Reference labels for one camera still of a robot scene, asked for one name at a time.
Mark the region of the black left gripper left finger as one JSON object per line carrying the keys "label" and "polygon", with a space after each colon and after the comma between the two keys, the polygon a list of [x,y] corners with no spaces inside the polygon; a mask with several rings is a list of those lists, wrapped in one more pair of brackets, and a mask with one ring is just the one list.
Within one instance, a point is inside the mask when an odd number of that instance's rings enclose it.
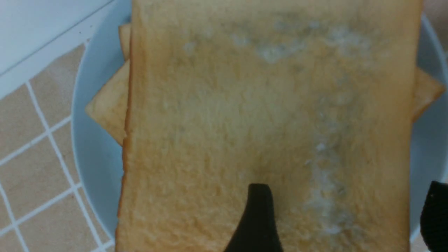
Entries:
{"label": "black left gripper left finger", "polygon": [[248,186],[245,210],[226,252],[282,252],[272,192],[267,184]]}

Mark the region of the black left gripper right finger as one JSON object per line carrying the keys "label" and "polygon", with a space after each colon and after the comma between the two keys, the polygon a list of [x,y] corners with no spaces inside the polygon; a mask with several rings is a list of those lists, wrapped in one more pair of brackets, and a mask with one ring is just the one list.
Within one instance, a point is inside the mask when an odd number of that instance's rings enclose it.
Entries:
{"label": "black left gripper right finger", "polygon": [[431,252],[448,251],[448,185],[432,181],[420,216],[420,233]]}

